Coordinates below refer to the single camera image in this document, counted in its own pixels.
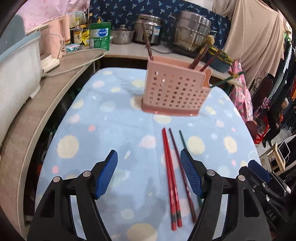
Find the green chopstick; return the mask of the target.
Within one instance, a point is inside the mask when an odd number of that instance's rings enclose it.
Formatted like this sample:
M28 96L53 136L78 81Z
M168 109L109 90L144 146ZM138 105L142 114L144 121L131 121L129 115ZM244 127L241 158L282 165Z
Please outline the green chopstick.
M215 83L214 85L211 85L210 87L211 87L211 88L214 88L214 87L216 87L216 86L223 85L223 84L227 83L228 81L230 81L230 80L232 80L232 79L236 79L236 78L238 78L240 75L243 75L244 73L245 73L244 71L241 71L241 72L239 72L239 73L237 73L237 74L233 74L233 75L231 75L230 77L228 77L228 78L226 78L226 79L224 79L224 80L222 80L222 81L220 81L220 82L218 82L218 83Z
M183 137L183 134L182 134L182 131L181 130L179 130L179 134L180 134L180 138L181 138L183 147L186 149L187 148L187 145L186 145L186 142L185 142L185 139ZM201 198L199 196L197 196L197 200L198 200L199 208L201 208L202 207L202 204L203 204L203 201L201 200Z

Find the maroon chopstick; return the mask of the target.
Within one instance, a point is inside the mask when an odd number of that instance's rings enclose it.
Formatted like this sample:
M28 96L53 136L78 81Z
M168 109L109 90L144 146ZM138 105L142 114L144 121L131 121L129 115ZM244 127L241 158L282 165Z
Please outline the maroon chopstick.
M144 34L144 41L145 41L145 44L146 44L146 47L147 47L149 58L151 60L153 60L152 49L151 49L151 45L150 45L149 38L148 38L148 35L147 35L147 31L145 29L144 22L142 22L142 31L143 31L143 34Z
M175 138L174 138L173 133L171 131L171 128L169 128L169 133L170 133L170 136L171 136L171 140L173 142L173 146L174 146L175 153L176 153L176 156L177 156L177 160L178 160L178 163L179 163L180 172L181 172L181 175L182 175L184 187L185 187L185 190L186 190L186 195L187 195L188 205L189 205L189 209L190 209L190 213L191 213L191 218L192 218L193 223L195 223L197 221L197 216L196 216L196 213L195 213L195 208L194 208L194 204L193 204L193 201L192 201L191 192L189 190L187 178L186 178L184 168L183 168L182 163L181 163L180 153L178 151L176 141L175 141Z

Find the blue dotted table cloth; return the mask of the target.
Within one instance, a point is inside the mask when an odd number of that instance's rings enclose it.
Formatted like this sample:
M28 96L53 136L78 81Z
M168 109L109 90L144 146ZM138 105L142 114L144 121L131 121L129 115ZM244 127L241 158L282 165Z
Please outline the blue dotted table cloth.
M75 178L117 151L118 164L96 204L113 240L187 240L193 222L179 163L179 130L195 160L220 176L234 178L259 160L245 122L227 94L213 88L197 116L166 116L141 109L146 71L99 70L84 85L49 146L37 186L40 201L55 176ZM182 227L171 229L162 129L166 129L178 189Z

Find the pink perforated utensil holder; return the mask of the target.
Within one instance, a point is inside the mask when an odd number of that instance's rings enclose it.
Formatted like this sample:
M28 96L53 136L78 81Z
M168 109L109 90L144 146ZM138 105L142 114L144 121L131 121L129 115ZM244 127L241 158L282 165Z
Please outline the pink perforated utensil holder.
M199 114L211 88L212 70L202 66L189 68L181 60L154 56L148 59L142 110L174 116Z

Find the pink pineapple garment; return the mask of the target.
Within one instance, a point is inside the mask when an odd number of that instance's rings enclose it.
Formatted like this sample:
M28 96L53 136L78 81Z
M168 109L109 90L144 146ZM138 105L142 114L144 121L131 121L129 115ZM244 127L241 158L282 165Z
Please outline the pink pineapple garment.
M241 116L245 123L253 121L253 105L250 92L246 86L244 74L238 76L236 80L242 85L242 87L237 87L235 85L230 93L230 99L237 109L236 113Z

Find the blue bowl with yellow basin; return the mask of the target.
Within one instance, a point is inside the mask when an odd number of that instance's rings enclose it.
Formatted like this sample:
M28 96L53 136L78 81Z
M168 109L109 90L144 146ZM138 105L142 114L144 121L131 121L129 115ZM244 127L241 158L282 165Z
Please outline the blue bowl with yellow basin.
M206 53L206 62L208 62L214 54L218 51L214 46L209 46L209 49ZM234 63L234 60L231 59L225 52L221 51L220 54L209 64L213 69L225 73Z

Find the black induction cooker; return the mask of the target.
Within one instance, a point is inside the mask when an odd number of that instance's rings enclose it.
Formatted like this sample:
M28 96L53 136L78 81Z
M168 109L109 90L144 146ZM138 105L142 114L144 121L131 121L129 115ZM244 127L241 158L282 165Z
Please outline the black induction cooker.
M167 43L168 48L175 54L179 54L179 55L183 55L183 56L187 56L189 58L196 58L198 56L199 53L197 52L192 52L192 51L188 51L185 50L179 46L176 46L172 43Z

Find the white blender jug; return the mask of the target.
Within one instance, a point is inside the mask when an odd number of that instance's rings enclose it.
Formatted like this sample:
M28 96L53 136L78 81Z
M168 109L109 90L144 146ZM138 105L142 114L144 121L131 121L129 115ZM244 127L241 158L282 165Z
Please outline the white blender jug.
M60 61L53 57L51 49L50 26L48 24L40 25L32 29L27 35L40 33L39 42L41 67L43 73L48 73L59 66Z

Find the ginger root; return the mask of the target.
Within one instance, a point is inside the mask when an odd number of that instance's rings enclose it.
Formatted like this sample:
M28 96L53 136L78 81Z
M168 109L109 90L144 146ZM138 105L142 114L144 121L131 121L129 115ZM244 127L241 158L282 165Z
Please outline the ginger root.
M208 45L214 45L214 43L215 43L215 38L214 38L214 36L212 36L212 35L208 35L208 36L207 36L207 39L206 39L206 43L207 43Z

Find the white blue storage bin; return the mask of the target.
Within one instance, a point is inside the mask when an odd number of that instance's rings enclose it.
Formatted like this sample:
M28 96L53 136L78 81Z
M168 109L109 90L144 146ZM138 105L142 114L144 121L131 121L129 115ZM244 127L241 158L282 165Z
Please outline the white blue storage bin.
M23 104L40 89L41 34L26 35L15 15L1 36L1 142Z

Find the small steel lidded pot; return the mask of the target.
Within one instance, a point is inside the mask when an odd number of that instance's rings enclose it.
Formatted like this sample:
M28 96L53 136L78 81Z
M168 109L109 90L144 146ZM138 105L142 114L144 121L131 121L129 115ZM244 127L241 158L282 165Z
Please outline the small steel lidded pot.
M127 45L133 40L134 30L121 25L119 28L111 31L112 44Z

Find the beige hanging curtain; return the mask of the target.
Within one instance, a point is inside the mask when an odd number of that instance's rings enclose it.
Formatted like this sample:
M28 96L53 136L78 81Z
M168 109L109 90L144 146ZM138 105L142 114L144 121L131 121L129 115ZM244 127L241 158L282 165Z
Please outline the beige hanging curtain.
M263 1L214 1L213 12L231 20L224 52L240 62L246 85L275 75L283 57L284 27L279 12Z

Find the pink electric kettle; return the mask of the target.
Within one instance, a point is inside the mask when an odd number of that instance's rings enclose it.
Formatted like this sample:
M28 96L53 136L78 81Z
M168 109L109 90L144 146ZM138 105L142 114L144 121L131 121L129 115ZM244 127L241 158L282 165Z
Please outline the pink electric kettle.
M54 58L61 58L66 54L65 43L70 40L69 16L63 15L50 21L43 22L49 25L50 45Z

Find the steel rice cooker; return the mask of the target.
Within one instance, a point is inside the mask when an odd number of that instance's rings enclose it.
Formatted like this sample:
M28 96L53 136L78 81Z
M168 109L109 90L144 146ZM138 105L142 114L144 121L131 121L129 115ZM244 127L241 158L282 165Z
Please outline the steel rice cooker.
M139 14L137 20L134 22L133 41L144 44L144 32L142 28L144 24L147 36L151 45L159 45L162 38L163 19L157 16Z

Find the pink spotted curtain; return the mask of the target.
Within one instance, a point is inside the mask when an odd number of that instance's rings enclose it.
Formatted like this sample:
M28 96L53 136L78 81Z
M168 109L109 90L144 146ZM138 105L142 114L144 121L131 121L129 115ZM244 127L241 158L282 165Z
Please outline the pink spotted curtain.
M25 32L54 18L72 11L88 9L88 0L29 0L17 11L25 26Z

